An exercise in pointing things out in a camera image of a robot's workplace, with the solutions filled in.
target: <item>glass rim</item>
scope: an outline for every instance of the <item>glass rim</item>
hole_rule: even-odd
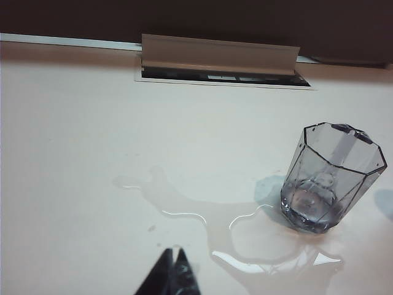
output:
[[[324,161],[326,161],[329,165],[331,165],[331,166],[333,166],[333,167],[335,167],[335,168],[338,168],[338,169],[347,170],[347,171],[350,171],[350,172],[353,172],[353,173],[357,173],[357,174],[361,174],[361,175],[365,175],[365,176],[372,175],[372,174],[374,174],[374,173],[376,173],[376,172],[378,172],[378,171],[381,171],[381,170],[383,171],[383,170],[385,170],[385,169],[387,168],[387,163],[386,163],[386,160],[385,160],[385,156],[383,156],[381,147],[380,147],[378,144],[376,144],[374,141],[372,141],[371,139],[370,139],[370,141],[371,141],[370,144],[375,144],[375,146],[378,148],[379,154],[381,155],[381,158],[382,158],[382,161],[383,161],[383,166],[380,166],[380,167],[378,167],[377,169],[374,169],[374,170],[372,170],[372,171],[370,171],[370,172],[368,172],[368,173],[361,172],[361,171],[357,171],[357,170],[353,170],[353,169],[350,169],[350,168],[346,168],[346,167],[344,167],[344,166],[335,165],[335,164],[331,163],[330,161],[328,161],[327,159],[325,159],[325,157],[323,157],[320,153],[318,153],[315,149],[313,149],[313,148],[307,143],[307,135],[306,135],[306,133],[307,133],[306,130],[307,130],[307,129],[312,128],[312,127],[317,127],[317,126],[320,126],[320,125],[324,125],[324,124],[329,124],[330,126],[333,125],[333,124],[331,124],[331,123],[329,123],[329,122],[322,122],[322,123],[318,123],[318,124],[314,124],[314,125],[310,125],[310,126],[304,127],[304,129],[303,129],[304,146],[303,146],[302,151],[304,150],[305,147],[308,147],[313,153],[315,153],[318,157],[322,158],[322,159],[323,159]],[[351,127],[352,129],[358,131],[358,132],[364,132],[363,130],[356,129],[356,128],[350,126],[350,125],[348,125],[348,126]]]

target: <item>water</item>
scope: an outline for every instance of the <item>water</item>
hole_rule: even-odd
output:
[[[295,226],[320,234],[340,221],[341,207],[333,190],[312,180],[299,185],[285,183],[281,191],[281,208]]]
[[[150,181],[119,176],[114,184],[121,189],[140,191],[141,197],[158,212],[177,218],[179,226],[184,218],[199,220],[206,230],[209,257],[242,284],[248,294],[258,295],[261,290],[266,294],[294,290],[302,295],[326,294],[331,278],[341,269],[342,258],[320,247],[325,235],[305,235],[289,228],[280,210],[282,176],[256,181],[254,198],[244,197],[248,202],[216,203],[183,195],[161,168],[155,167],[150,172]],[[178,241],[158,242],[168,246]],[[209,272],[209,264],[201,262],[201,270]]]

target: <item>desk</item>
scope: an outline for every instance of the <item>desk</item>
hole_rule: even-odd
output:
[[[314,91],[135,82],[136,52],[2,42],[3,294],[132,294],[184,247],[203,294],[390,294],[393,177],[300,234],[279,190],[302,128],[393,159],[393,72],[297,64]]]

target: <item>black object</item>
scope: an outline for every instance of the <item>black object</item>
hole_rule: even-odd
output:
[[[173,264],[173,251],[164,250],[135,295],[200,295],[183,249]]]
[[[202,71],[197,69],[171,69],[143,67],[143,78],[174,79],[186,81],[229,82],[244,84],[289,85],[310,87],[304,78],[294,75],[251,74],[220,71]]]

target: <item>glass base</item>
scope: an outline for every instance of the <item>glass base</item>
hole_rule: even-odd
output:
[[[288,221],[296,228],[314,234],[323,234],[336,224],[329,224],[328,222],[312,222],[307,220],[302,215],[298,214],[293,209],[288,209],[281,205],[281,211]]]

